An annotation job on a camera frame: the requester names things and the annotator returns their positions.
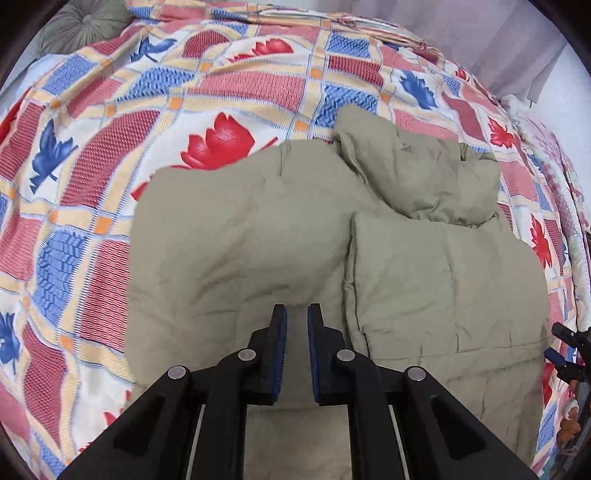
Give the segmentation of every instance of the gray pillow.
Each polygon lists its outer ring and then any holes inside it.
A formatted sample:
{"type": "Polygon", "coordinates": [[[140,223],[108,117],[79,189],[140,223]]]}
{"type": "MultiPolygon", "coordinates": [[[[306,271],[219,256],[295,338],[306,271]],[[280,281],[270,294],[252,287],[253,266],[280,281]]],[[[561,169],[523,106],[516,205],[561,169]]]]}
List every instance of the gray pillow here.
{"type": "Polygon", "coordinates": [[[71,0],[41,30],[39,53],[72,53],[111,40],[130,19],[125,0],[71,0]]]}

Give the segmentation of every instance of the white curtain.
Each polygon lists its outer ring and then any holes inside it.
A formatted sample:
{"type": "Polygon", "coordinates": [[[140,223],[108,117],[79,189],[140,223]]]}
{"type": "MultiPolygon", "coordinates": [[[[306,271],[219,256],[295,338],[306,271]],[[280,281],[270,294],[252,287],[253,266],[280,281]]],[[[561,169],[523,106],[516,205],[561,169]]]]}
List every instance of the white curtain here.
{"type": "Polygon", "coordinates": [[[528,0],[281,0],[299,8],[381,18],[407,28],[494,94],[537,100],[566,45],[528,0]]]}

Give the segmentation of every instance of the metal screw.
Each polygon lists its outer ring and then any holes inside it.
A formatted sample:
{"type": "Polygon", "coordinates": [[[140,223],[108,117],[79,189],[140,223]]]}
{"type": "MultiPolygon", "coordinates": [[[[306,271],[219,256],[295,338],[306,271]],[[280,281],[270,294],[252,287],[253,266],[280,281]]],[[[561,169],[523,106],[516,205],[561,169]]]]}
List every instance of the metal screw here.
{"type": "Polygon", "coordinates": [[[256,352],[249,348],[245,348],[244,350],[240,350],[238,352],[238,358],[243,362],[248,362],[256,358],[256,352]]]}
{"type": "Polygon", "coordinates": [[[168,376],[173,380],[183,378],[185,373],[187,373],[187,369],[185,369],[185,367],[181,367],[180,365],[168,369],[168,376]]]}
{"type": "Polygon", "coordinates": [[[336,358],[338,358],[342,362],[350,362],[353,358],[355,358],[355,352],[353,350],[339,350],[336,354],[336,358]]]}
{"type": "Polygon", "coordinates": [[[414,380],[416,382],[420,382],[421,380],[425,380],[425,377],[427,376],[427,374],[425,373],[425,370],[423,370],[421,367],[409,368],[407,375],[411,380],[414,380]]]}

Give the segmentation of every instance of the blue leaf print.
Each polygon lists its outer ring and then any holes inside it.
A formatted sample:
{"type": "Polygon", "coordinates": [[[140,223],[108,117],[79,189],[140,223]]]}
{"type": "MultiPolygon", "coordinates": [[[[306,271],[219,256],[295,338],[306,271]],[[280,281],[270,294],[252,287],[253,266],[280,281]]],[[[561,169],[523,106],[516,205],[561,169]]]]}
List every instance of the blue leaf print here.
{"type": "Polygon", "coordinates": [[[57,180],[57,177],[51,172],[77,148],[78,145],[74,145],[73,138],[66,142],[58,142],[53,118],[49,120],[39,140],[39,153],[35,155],[33,160],[33,170],[38,175],[31,178],[33,184],[30,185],[31,191],[35,193],[47,177],[54,181],[57,180]]]}
{"type": "Polygon", "coordinates": [[[8,365],[13,362],[12,369],[15,375],[20,347],[21,342],[14,333],[14,314],[2,315],[0,312],[0,363],[8,365]]]}
{"type": "Polygon", "coordinates": [[[150,43],[150,39],[148,37],[143,38],[141,42],[139,42],[139,49],[137,53],[131,55],[131,61],[138,61],[141,57],[146,56],[150,60],[154,62],[158,62],[155,58],[150,57],[148,53],[161,53],[163,51],[168,50],[176,43],[174,38],[166,38],[165,40],[159,42],[157,45],[152,45],[150,43]]]}
{"type": "Polygon", "coordinates": [[[531,160],[531,162],[535,165],[535,167],[541,172],[542,171],[542,165],[540,165],[540,161],[537,159],[537,157],[534,154],[530,154],[527,153],[528,158],[531,160]]]}
{"type": "Polygon", "coordinates": [[[402,88],[415,97],[418,105],[425,110],[437,108],[433,92],[425,86],[425,80],[418,78],[413,72],[409,72],[408,70],[405,70],[404,74],[406,77],[400,78],[402,88]]]}

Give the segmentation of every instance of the patterned bedspread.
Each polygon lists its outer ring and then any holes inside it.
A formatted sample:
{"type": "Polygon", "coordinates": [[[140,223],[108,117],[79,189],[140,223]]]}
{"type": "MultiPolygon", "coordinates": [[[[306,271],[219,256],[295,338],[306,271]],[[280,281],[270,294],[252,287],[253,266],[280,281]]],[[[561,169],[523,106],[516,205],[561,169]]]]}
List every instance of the patterned bedspread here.
{"type": "MultiPolygon", "coordinates": [[[[570,162],[535,119],[517,106],[510,119],[438,50],[344,14],[129,8],[138,19],[120,37],[70,56],[0,125],[0,420],[40,478],[55,478],[129,397],[129,230],[154,172],[328,140],[347,103],[492,151],[499,205],[545,268],[550,321],[590,325],[589,223],[570,162]]],[[[544,388],[538,471],[568,396],[551,369],[544,388]]]]}

